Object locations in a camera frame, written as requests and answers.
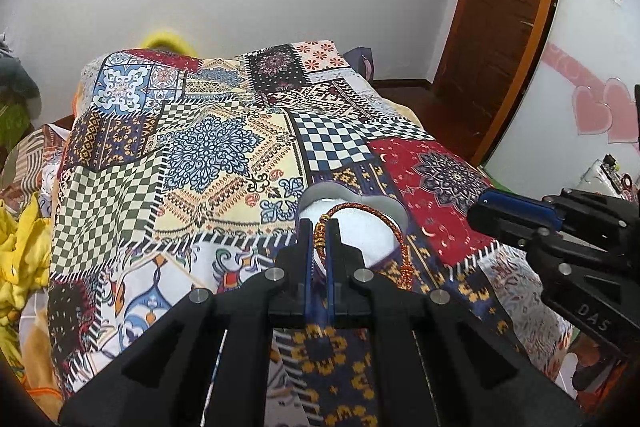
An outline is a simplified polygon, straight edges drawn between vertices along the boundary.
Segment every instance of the yellow garment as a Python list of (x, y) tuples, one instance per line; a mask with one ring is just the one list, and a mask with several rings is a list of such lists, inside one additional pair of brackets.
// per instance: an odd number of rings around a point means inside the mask
[(159, 31), (149, 35), (140, 44), (141, 48), (169, 50), (178, 55), (187, 55), (188, 57), (197, 57), (196, 50), (184, 40), (180, 35), (171, 31)]
[(0, 326), (0, 351), (9, 363), (9, 366), (20, 379), (24, 379), (24, 365), (20, 355), (20, 342), (18, 333), (12, 326)]
[(18, 222), (0, 201), (0, 326), (19, 316), (29, 292), (49, 284), (51, 220), (31, 196)]
[(388, 98), (383, 98), (382, 100), (388, 103), (391, 107), (393, 107), (396, 111), (398, 111), (398, 113), (404, 116), (407, 120), (411, 121), (412, 123), (415, 123), (418, 127), (424, 129), (424, 127), (422, 126), (422, 123), (420, 122), (418, 117), (415, 116), (415, 113), (411, 109), (409, 109), (405, 105), (400, 105), (399, 103), (391, 102), (391, 100), (389, 100)]

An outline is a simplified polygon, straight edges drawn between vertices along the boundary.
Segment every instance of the bolt head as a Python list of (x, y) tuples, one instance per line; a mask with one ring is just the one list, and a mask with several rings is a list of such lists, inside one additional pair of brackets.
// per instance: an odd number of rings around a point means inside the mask
[(264, 271), (264, 276), (270, 281), (279, 281), (284, 277), (284, 270), (278, 266), (272, 266)]
[(358, 268), (353, 272), (353, 278), (359, 282), (369, 282), (373, 279), (373, 272), (369, 268)]
[(571, 265), (569, 265), (567, 263), (560, 263), (558, 265), (558, 271), (562, 275), (571, 275)]
[(429, 293), (429, 298), (434, 302), (434, 304), (444, 305), (451, 300), (451, 295), (449, 295), (449, 292), (446, 290), (438, 288)]
[(209, 298), (209, 292), (205, 288), (194, 288), (189, 292), (189, 300), (194, 304), (201, 304)]

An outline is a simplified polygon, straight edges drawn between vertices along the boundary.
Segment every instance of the braided bracelet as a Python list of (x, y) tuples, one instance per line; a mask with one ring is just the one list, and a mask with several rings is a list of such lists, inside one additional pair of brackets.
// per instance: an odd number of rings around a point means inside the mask
[(336, 213), (340, 212), (340, 210), (344, 210), (345, 208), (356, 208), (357, 210), (362, 210), (364, 212), (368, 212), (373, 216), (376, 216), (380, 219), (386, 226), (388, 226), (394, 234), (396, 241), (398, 241), (398, 245), (400, 245), (400, 251), (402, 253), (402, 266), (400, 267), (400, 279), (398, 280), (398, 287), (402, 290), (410, 290), (413, 284), (414, 279), (414, 265), (411, 262), (411, 256), (409, 255), (409, 247), (404, 243), (404, 238), (402, 237), (402, 232), (400, 228), (388, 217), (385, 216), (379, 210), (375, 208), (371, 208), (366, 204), (362, 203), (341, 203), (337, 204), (333, 208), (331, 208), (326, 214), (322, 214), (320, 219), (316, 223), (314, 228), (314, 248), (316, 248), (316, 252), (318, 252), (318, 257), (322, 262), (322, 266), (326, 267), (326, 256), (324, 254), (324, 230), (326, 228), (326, 222)]

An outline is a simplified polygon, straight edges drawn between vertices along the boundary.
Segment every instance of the sheet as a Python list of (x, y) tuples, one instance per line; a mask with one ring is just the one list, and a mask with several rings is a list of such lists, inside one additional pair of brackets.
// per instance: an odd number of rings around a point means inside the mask
[[(0, 173), (0, 199), (7, 209), (18, 217), (31, 200), (31, 195), (42, 186), (42, 169), (52, 159), (62, 156), (65, 143), (64, 130), (45, 124), (26, 136), (10, 152), (4, 169)], [(43, 216), (50, 213), (40, 208)]]
[[(449, 290), (523, 356), (466, 211), (479, 172), (383, 101), (332, 41), (197, 59), (152, 50), (82, 73), (58, 174), (52, 359), (69, 397), (193, 287), (237, 288), (295, 240), (297, 202), (332, 180), (410, 213), (414, 291)], [(398, 260), (380, 271), (393, 280)], [(367, 331), (275, 331), (266, 425), (377, 421)]]

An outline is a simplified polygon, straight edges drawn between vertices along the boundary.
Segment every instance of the pink heart sticker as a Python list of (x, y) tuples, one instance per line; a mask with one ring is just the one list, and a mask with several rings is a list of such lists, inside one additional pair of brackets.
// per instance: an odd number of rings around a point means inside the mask
[(638, 112), (618, 78), (610, 78), (604, 86), (604, 103), (609, 106), (612, 124), (609, 127), (609, 143), (635, 143), (638, 141)]
[(576, 87), (573, 102), (578, 134), (602, 134), (609, 130), (613, 123), (611, 111), (606, 104), (593, 99), (589, 87)]

